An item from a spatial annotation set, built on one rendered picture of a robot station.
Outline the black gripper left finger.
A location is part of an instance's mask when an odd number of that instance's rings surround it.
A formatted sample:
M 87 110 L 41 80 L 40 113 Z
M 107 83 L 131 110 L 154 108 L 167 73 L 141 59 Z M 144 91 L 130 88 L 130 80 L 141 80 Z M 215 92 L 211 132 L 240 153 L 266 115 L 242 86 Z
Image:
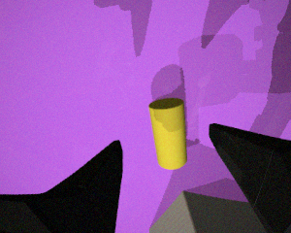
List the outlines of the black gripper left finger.
M 7 233 L 115 233 L 122 184 L 121 140 L 41 194 L 0 194 Z

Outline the yellow cylinder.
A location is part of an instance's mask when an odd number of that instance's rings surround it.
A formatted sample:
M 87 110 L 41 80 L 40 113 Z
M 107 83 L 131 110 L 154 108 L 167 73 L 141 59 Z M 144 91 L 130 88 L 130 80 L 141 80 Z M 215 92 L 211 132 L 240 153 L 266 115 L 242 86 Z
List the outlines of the yellow cylinder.
M 187 162 L 184 101 L 162 98 L 148 104 L 158 166 L 176 170 Z

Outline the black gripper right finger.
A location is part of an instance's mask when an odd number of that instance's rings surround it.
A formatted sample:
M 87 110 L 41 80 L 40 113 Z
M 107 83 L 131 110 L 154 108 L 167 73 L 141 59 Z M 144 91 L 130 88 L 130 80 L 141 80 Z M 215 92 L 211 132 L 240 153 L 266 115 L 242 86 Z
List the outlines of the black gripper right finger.
M 209 124 L 209 137 L 267 233 L 291 233 L 291 141 Z

